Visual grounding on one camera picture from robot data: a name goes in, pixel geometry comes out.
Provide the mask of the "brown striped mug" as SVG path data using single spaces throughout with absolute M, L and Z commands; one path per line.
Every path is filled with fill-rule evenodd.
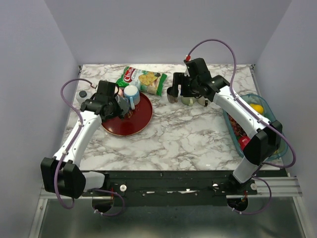
M 169 87 L 167 89 L 167 99 L 170 103 L 177 103 L 178 102 L 178 88 L 177 87 Z

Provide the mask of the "light green mug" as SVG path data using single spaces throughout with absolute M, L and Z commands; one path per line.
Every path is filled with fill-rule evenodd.
M 182 104 L 191 107 L 191 106 L 193 106 L 195 100 L 192 97 L 181 97 L 181 102 L 182 102 Z

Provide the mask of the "light blue white mug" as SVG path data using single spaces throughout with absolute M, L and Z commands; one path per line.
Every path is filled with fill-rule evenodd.
M 140 93 L 138 88 L 134 85 L 128 85 L 124 88 L 123 95 L 128 99 L 131 109 L 135 110 L 136 106 L 140 102 Z

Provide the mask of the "cream mug with black rim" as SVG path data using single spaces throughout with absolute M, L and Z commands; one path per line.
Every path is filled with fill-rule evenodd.
M 201 106 L 203 106 L 203 107 L 207 107 L 207 106 L 208 106 L 208 103 L 209 103 L 208 99 L 203 98 L 203 97 L 199 98 L 199 99 L 197 100 L 197 102 L 198 102 Z

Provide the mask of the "dark grey mug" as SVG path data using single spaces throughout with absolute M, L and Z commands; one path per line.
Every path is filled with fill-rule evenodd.
M 118 105 L 122 110 L 121 117 L 124 118 L 130 112 L 129 102 L 124 97 L 117 96 L 117 98 L 118 98 Z

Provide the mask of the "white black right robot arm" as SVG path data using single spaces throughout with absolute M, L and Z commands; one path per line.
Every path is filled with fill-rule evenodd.
M 212 77 L 203 58 L 184 60 L 186 71 L 173 75 L 172 86 L 167 89 L 170 103 L 176 103 L 178 96 L 204 97 L 225 110 L 243 128 L 249 138 L 243 149 L 244 157 L 232 172 L 228 189 L 239 194 L 246 188 L 246 182 L 279 147 L 282 124 L 269 120 L 256 112 L 234 91 L 224 77 Z

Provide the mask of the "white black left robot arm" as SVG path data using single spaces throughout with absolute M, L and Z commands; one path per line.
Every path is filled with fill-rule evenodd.
M 78 120 L 64 144 L 51 158 L 41 162 L 42 179 L 47 192 L 58 197 L 79 198 L 85 191 L 92 190 L 99 196 L 109 192 L 110 184 L 104 172 L 83 172 L 80 163 L 95 131 L 115 117 L 123 118 L 128 105 L 120 98 L 116 83 L 100 81 L 96 93 L 74 109 Z

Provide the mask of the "pink upside-down mug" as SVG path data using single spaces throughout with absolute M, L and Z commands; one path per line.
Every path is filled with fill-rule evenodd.
M 124 97 L 123 90 L 121 88 L 118 89 L 118 96 Z

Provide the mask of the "white bottle grey cap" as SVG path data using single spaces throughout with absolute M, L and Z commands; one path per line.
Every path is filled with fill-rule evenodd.
M 82 90 L 76 94 L 75 98 L 79 104 L 82 104 L 87 99 L 87 96 L 88 96 L 87 92 Z

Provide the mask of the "green chips bag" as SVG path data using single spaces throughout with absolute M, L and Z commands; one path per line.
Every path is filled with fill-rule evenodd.
M 161 96 L 163 85 L 167 75 L 159 72 L 152 72 L 127 66 L 116 84 L 125 88 L 134 85 L 139 91 Z

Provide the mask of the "red round tray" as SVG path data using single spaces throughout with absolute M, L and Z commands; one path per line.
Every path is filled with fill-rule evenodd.
M 142 131 L 151 121 L 153 106 L 149 98 L 140 93 L 140 102 L 132 111 L 130 117 L 124 119 L 115 117 L 102 123 L 102 127 L 109 133 L 118 136 L 130 136 Z

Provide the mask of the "dark toy grapes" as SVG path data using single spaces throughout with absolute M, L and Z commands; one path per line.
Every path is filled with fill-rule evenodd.
M 230 121 L 230 124 L 231 124 L 231 127 L 233 129 L 233 132 L 235 134 L 235 136 L 246 136 L 247 134 L 245 133 L 244 129 L 240 126 L 240 124 L 238 124 L 236 122 L 236 120 L 231 116 L 231 115 L 228 115 L 228 118 L 229 118 L 229 121 Z

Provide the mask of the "yellow toy lemon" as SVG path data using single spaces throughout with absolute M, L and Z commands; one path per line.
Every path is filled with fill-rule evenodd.
M 258 104 L 250 104 L 250 106 L 259 114 L 264 114 L 264 108 L 261 105 Z

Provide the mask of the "red toy dragon fruit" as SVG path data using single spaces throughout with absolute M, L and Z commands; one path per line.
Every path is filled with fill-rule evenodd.
M 249 142 L 250 138 L 248 136 L 242 136 L 238 139 L 238 143 L 240 145 L 241 150 L 244 150 L 244 148 L 247 146 Z

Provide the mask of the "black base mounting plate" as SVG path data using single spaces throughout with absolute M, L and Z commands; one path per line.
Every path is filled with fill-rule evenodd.
M 240 185 L 231 171 L 107 171 L 100 189 L 84 196 L 107 197 L 113 191 L 115 206 L 226 206 L 227 197 L 256 195 L 253 180 Z

